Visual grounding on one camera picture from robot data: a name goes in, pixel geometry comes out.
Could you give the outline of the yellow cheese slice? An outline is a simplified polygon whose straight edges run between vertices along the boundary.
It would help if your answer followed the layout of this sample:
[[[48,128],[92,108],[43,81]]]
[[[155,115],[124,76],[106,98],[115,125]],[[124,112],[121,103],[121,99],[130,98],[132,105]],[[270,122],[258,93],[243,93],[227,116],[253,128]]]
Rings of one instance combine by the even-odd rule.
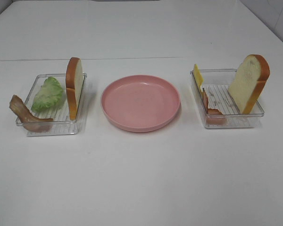
[[[196,84],[198,86],[199,91],[202,91],[202,83],[204,81],[200,70],[198,69],[197,64],[194,64],[194,68],[193,68],[193,74],[194,74],[194,78],[196,81]]]

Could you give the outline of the bread slice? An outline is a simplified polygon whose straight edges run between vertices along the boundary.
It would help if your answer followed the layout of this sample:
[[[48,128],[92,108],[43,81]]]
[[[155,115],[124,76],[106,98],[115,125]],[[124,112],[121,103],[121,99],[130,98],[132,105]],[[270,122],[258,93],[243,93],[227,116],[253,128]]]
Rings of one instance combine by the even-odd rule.
[[[83,87],[84,75],[81,59],[72,57],[66,71],[66,93],[70,120],[75,120]]]
[[[270,75],[269,64],[257,54],[248,55],[238,67],[228,87],[241,114],[249,114],[260,96]]]

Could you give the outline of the pink round plate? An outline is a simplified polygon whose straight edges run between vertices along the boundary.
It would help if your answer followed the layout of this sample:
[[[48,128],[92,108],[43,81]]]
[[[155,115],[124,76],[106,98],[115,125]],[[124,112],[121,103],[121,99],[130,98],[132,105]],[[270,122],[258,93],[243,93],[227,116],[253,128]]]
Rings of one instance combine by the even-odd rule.
[[[150,75],[132,75],[109,84],[101,96],[107,120],[130,132],[150,132],[177,115],[181,101],[170,82]]]

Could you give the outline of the bacon strip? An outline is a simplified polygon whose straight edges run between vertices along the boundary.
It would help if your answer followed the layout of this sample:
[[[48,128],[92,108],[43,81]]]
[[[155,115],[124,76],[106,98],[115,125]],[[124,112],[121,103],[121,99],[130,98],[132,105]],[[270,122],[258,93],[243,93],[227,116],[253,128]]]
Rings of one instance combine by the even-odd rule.
[[[205,89],[202,89],[202,100],[206,111],[206,122],[212,125],[222,125],[226,123],[225,116],[218,109],[211,109],[208,107],[208,96]]]
[[[24,128],[30,132],[47,132],[51,129],[52,118],[37,118],[31,114],[24,102],[17,95],[13,95],[9,103],[11,111],[24,123]]]

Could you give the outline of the clear plastic tray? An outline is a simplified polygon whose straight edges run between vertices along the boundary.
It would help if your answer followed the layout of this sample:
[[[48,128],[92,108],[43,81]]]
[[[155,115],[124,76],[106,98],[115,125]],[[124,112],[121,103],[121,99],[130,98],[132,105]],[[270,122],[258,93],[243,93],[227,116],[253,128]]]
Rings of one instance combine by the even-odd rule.
[[[226,118],[226,123],[222,125],[212,125],[206,122],[206,111],[202,100],[202,95],[196,84],[193,71],[191,74],[191,88],[200,113],[202,124],[207,129],[232,129],[232,128],[253,128],[261,117],[264,110],[256,102],[249,114],[241,114],[238,107],[228,93],[228,86],[234,80],[236,69],[203,69],[200,70],[204,79],[202,88],[208,96],[208,107],[218,109]]]
[[[74,121],[70,120],[69,107],[66,94],[65,74],[40,74],[37,75],[35,81],[24,101],[26,107],[31,110],[33,99],[45,80],[49,77],[53,77],[59,81],[63,88],[63,95],[60,103],[54,107],[47,109],[41,113],[31,112],[37,118],[52,118],[52,122],[36,122],[36,123],[22,123],[19,118],[16,119],[16,125],[23,127],[28,137],[34,136],[55,136],[55,135],[72,135],[82,131],[85,127],[89,99],[87,85],[87,74],[83,73],[83,87],[79,100],[77,117]]]

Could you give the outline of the clear left plastic tray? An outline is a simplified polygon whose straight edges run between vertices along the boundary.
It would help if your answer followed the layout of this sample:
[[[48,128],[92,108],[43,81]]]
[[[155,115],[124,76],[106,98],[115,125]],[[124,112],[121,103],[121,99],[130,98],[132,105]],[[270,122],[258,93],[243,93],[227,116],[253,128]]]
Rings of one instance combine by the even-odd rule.
[[[23,127],[28,137],[34,136],[55,136],[55,135],[72,135],[82,131],[85,127],[89,99],[87,85],[87,74],[83,73],[83,87],[79,100],[77,117],[74,121],[70,120],[69,107],[66,94],[65,74],[40,74],[37,75],[35,81],[24,101],[26,107],[31,110],[33,99],[45,80],[49,77],[53,77],[59,81],[63,88],[63,95],[60,103],[54,107],[47,109],[41,113],[31,112],[37,118],[52,118],[52,122],[36,122],[36,123],[22,123],[19,118],[16,119],[16,125]]]

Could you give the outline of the green lettuce leaf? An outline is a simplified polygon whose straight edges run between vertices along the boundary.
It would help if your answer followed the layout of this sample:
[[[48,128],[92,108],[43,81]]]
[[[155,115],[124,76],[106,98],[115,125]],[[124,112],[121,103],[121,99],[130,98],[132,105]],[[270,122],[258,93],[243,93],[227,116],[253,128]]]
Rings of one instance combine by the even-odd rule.
[[[62,98],[63,88],[54,77],[48,77],[33,99],[31,110],[35,113],[47,110],[56,105]]]

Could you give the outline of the clear right plastic tray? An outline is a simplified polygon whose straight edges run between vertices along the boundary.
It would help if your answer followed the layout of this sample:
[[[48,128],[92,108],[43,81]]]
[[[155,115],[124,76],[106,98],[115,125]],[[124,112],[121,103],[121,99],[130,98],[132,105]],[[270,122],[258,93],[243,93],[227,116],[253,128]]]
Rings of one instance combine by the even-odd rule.
[[[191,88],[200,113],[202,124],[207,129],[232,129],[232,128],[253,128],[261,117],[264,110],[256,102],[249,114],[241,114],[238,107],[228,93],[228,86],[234,80],[236,69],[203,69],[200,70],[204,79],[202,88],[208,96],[208,107],[218,109],[226,118],[226,123],[222,125],[212,125],[206,122],[206,111],[202,100],[202,95],[196,84],[193,71],[191,74]]]

